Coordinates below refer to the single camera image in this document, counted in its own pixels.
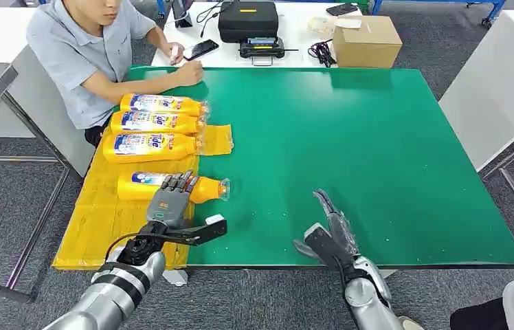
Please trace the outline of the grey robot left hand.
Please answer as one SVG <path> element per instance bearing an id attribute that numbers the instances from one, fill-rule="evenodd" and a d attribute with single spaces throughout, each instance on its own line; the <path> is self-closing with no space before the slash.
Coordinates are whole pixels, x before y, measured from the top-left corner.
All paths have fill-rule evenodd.
<path id="1" fill-rule="evenodd" d="M 170 229 L 184 228 L 188 221 L 186 208 L 198 179 L 192 170 L 167 175 L 148 205 L 146 220 L 162 222 Z"/>

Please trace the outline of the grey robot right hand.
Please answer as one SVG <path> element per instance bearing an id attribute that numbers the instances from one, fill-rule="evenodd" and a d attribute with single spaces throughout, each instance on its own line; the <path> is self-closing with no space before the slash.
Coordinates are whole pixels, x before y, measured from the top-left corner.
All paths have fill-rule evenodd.
<path id="1" fill-rule="evenodd" d="M 292 240 L 294 248 L 304 256 L 315 259 L 325 265 L 334 266 L 337 261 L 350 263 L 360 256 L 358 245 L 355 242 L 355 236 L 351 232 L 350 222 L 345 217 L 344 213 L 336 208 L 326 194 L 326 192 L 320 188 L 313 191 L 313 196 L 319 201 L 326 220 L 328 221 L 329 230 L 327 230 L 320 223 L 314 223 L 304 233 L 304 238 L 300 241 L 297 239 Z M 328 243 L 330 247 L 320 247 L 320 244 L 316 244 L 316 249 L 313 249 L 306 244 L 306 238 L 312 234 L 316 229 L 321 228 L 330 239 Z"/>

